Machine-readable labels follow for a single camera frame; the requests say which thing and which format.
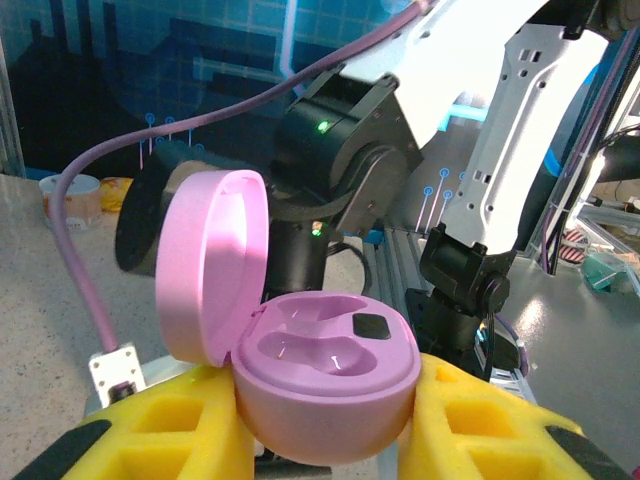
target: open pink case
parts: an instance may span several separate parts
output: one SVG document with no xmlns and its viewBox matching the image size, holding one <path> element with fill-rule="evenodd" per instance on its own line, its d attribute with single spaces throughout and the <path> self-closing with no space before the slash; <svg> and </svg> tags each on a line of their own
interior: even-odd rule
<svg viewBox="0 0 640 480">
<path fill-rule="evenodd" d="M 269 214 L 262 177 L 202 172 L 180 186 L 158 246 L 156 302 L 179 359 L 232 365 L 243 420 L 291 460 L 375 455 L 411 416 L 420 354 L 405 320 L 367 297 L 302 292 L 260 304 Z"/>
</svg>

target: pink cable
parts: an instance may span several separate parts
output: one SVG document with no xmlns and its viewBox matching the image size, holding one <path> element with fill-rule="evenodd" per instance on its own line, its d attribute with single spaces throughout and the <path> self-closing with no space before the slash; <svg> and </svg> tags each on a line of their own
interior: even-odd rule
<svg viewBox="0 0 640 480">
<path fill-rule="evenodd" d="M 284 82 L 275 85 L 269 90 L 262 92 L 255 97 L 239 102 L 230 107 L 216 110 L 215 112 L 206 113 L 197 117 L 188 118 L 179 122 L 159 125 L 157 127 L 146 128 L 137 132 L 127 133 L 111 140 L 96 145 L 78 158 L 73 160 L 63 171 L 58 179 L 55 191 L 51 200 L 51 223 L 53 225 L 53 233 L 56 238 L 58 250 L 64 259 L 69 270 L 71 279 L 78 287 L 80 294 L 89 309 L 89 313 L 93 318 L 93 322 L 98 328 L 102 345 L 105 352 L 112 352 L 118 348 L 116 333 L 113 323 L 109 318 L 98 290 L 91 280 L 87 269 L 73 246 L 71 236 L 66 228 L 66 211 L 64 208 L 65 194 L 71 185 L 73 179 L 87 166 L 115 150 L 134 145 L 140 141 L 153 138 L 156 136 L 165 136 L 173 133 L 191 130 L 214 122 L 219 122 L 230 117 L 248 112 L 256 107 L 262 106 L 273 99 L 290 91 L 293 87 L 300 85 L 305 80 L 312 78 L 320 73 L 344 62 L 348 58 L 358 55 L 365 50 L 377 45 L 385 40 L 409 22 L 417 18 L 419 15 L 426 13 L 429 6 L 429 0 L 417 0 L 409 5 L 403 12 L 393 17 L 384 25 L 378 27 L 374 31 L 364 35 L 358 40 L 336 50 L 327 55 L 316 63 L 296 73 Z"/>
</svg>

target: yellow foam holder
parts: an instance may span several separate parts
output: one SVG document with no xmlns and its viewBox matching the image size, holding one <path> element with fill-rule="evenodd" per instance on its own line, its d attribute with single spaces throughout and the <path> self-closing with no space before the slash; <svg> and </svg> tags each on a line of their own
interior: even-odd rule
<svg viewBox="0 0 640 480">
<path fill-rule="evenodd" d="M 65 480 L 250 480 L 253 437 L 230 368 L 196 367 L 101 410 L 111 428 Z"/>
<path fill-rule="evenodd" d="M 547 426 L 578 425 L 462 370 L 423 356 L 400 480 L 590 480 Z"/>
<path fill-rule="evenodd" d="M 545 430 L 575 423 L 422 357 L 400 480 L 589 480 Z M 196 367 L 83 423 L 111 428 L 65 480 L 249 480 L 253 437 L 236 410 L 231 369 Z"/>
</svg>

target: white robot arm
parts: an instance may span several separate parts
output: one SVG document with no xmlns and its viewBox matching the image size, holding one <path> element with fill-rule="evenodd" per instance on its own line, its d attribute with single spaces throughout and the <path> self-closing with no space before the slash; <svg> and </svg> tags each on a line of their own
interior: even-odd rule
<svg viewBox="0 0 640 480">
<path fill-rule="evenodd" d="M 547 0 L 441 0 L 395 38 L 352 59 L 337 73 L 356 85 L 390 87 L 396 112 L 401 112 L 396 129 L 408 130 L 413 139 L 409 147 L 418 150 L 435 135 L 470 79 L 486 76 L 487 60 L 504 51 L 496 92 L 467 174 L 441 223 L 429 233 L 420 260 L 420 270 L 434 290 L 426 299 L 427 313 L 417 322 L 418 343 L 421 351 L 459 366 L 473 349 L 480 322 L 499 312 L 508 297 L 506 275 L 515 257 L 525 200 L 569 103 L 609 43 L 593 31 L 569 32 L 561 21 L 532 21 L 547 4 Z M 343 85 L 350 88 L 350 83 Z M 370 99 L 356 96 L 349 113 L 371 107 L 374 120 L 366 129 L 377 131 L 378 137 L 368 141 L 379 138 L 382 143 L 402 145 L 385 129 L 376 130 L 375 119 L 380 122 L 393 112 L 385 107 L 388 97 L 379 95 L 371 104 L 363 98 Z M 403 151 L 409 170 L 411 150 Z M 388 156 L 395 163 L 401 158 Z M 387 183 L 393 181 L 388 175 Z M 378 189 L 383 186 L 380 180 Z"/>
<path fill-rule="evenodd" d="M 468 174 L 442 218 L 449 236 L 468 247 L 480 243 L 487 255 L 513 248 L 544 154 L 573 96 L 608 45 L 593 32 L 568 40 L 562 26 L 525 24 L 545 3 L 442 0 L 399 37 L 340 72 L 372 84 L 385 74 L 394 75 L 398 104 L 422 147 L 470 79 L 487 74 L 487 59 L 505 51 Z"/>
<path fill-rule="evenodd" d="M 281 171 L 317 197 L 348 198 L 332 222 L 363 235 L 423 160 L 420 148 L 453 101 L 504 52 L 465 178 L 420 259 L 434 286 L 417 322 L 422 351 L 459 365 L 482 320 L 502 309 L 518 224 L 545 152 L 609 39 L 632 26 L 616 30 L 607 12 L 633 1 L 440 0 L 320 76 L 281 122 Z"/>
</svg>

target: gray table surface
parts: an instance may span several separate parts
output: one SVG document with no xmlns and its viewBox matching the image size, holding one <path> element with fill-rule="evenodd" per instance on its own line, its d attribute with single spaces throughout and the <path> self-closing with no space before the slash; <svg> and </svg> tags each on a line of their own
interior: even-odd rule
<svg viewBox="0 0 640 480">
<path fill-rule="evenodd" d="M 595 293 L 580 270 L 518 259 L 503 310 L 537 365 L 538 403 L 578 422 L 620 466 L 640 465 L 640 300 Z"/>
</svg>

